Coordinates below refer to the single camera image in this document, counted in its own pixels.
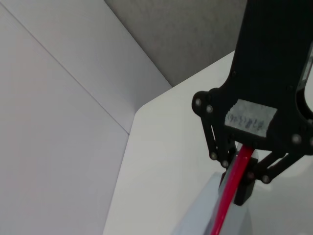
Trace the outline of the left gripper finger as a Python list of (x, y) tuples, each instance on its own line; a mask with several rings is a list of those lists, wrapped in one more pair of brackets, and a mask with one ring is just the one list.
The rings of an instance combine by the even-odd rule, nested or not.
[(201, 119), (210, 159), (219, 162), (227, 171), (235, 155), (235, 143), (225, 131), (226, 111), (222, 103), (213, 99), (210, 92), (194, 94), (192, 110)]
[(243, 205), (252, 195), (257, 180), (269, 184), (278, 175), (295, 164), (303, 156), (299, 154), (270, 152), (261, 161), (251, 157), (237, 187), (233, 203)]

